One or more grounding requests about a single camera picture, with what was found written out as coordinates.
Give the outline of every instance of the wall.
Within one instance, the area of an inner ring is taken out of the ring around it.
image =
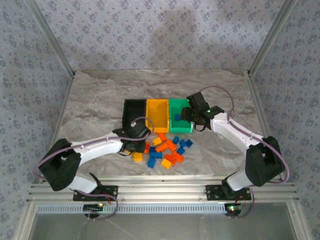
[[[0,1],[0,239],[11,239],[70,77],[23,0]]]
[[[248,69],[282,0],[38,0],[74,70]]]
[[[320,239],[320,2],[299,0],[254,80]]]

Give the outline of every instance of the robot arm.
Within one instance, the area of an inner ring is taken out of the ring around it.
[[[228,119],[228,115],[220,107],[209,107],[201,92],[188,96],[187,100],[190,107],[182,109],[182,120],[194,123],[194,126],[203,126],[201,131],[208,128],[221,134],[245,155],[245,169],[233,173],[222,181],[222,189],[227,196],[252,185],[261,187],[285,170],[279,157],[260,141],[255,140],[263,140],[280,153],[279,144],[274,137],[264,138],[241,126],[231,118]],[[250,136],[235,129],[229,121],[232,121],[233,125],[240,130],[249,133]]]
[[[134,139],[143,138],[148,134],[150,130],[138,121],[132,127],[115,129],[105,136],[87,141],[68,142],[62,138],[52,146],[44,158],[65,148],[70,149],[44,162],[39,169],[54,191],[70,188],[89,194],[97,188],[99,181],[92,173],[84,174],[78,171],[79,166],[106,154],[126,150],[143,153],[146,142]]]

